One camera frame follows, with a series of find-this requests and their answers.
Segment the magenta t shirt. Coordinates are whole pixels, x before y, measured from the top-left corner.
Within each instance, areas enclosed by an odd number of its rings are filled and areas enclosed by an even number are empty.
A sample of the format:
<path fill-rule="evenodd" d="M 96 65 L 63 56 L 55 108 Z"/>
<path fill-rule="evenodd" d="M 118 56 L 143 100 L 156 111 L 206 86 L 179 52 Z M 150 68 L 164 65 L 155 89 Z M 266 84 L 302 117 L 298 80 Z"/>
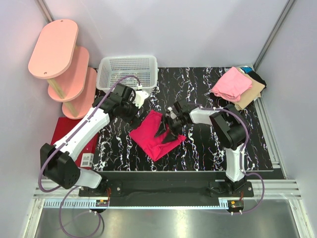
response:
<path fill-rule="evenodd" d="M 155 137 L 161 119 L 161 113 L 151 110 L 141 125 L 129 133 L 131 139 L 136 142 L 154 162 L 158 161 L 161 157 L 165 156 L 186 140 L 186 136 L 179 135 L 175 141 L 163 144 L 163 139 L 167 136 L 167 132 Z"/>

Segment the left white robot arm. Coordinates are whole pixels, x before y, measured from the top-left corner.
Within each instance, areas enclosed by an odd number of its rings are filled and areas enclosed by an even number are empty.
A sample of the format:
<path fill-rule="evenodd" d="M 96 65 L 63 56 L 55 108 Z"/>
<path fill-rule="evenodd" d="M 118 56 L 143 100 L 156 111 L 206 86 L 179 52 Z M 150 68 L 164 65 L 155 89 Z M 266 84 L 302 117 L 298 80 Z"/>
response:
<path fill-rule="evenodd" d="M 41 171 L 38 177 L 39 189 L 42 177 L 57 183 L 58 187 L 70 189 L 74 186 L 86 187 L 95 196 L 102 196 L 107 190 L 107 179 L 99 173 L 76 165 L 76 160 L 91 139 L 115 118 L 121 118 L 136 129 L 142 122 L 138 111 L 149 94 L 140 87 L 136 90 L 118 83 L 106 95 L 98 97 L 88 113 L 62 139 L 50 145 L 45 143 L 40 149 Z"/>

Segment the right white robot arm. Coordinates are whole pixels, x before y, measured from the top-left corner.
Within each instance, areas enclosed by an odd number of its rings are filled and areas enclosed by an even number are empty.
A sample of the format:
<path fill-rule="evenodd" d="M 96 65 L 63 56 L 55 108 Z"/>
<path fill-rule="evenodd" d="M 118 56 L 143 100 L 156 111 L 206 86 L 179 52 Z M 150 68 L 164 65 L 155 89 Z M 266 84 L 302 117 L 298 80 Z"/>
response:
<path fill-rule="evenodd" d="M 226 178 L 215 192 L 237 196 L 246 183 L 244 155 L 249 140 L 249 130 L 239 112 L 234 105 L 204 108 L 199 104 L 177 101 L 166 109 L 155 137 L 166 133 L 163 144 L 175 141 L 182 128 L 190 124 L 206 124 L 213 127 L 221 146 L 225 148 L 226 155 Z"/>

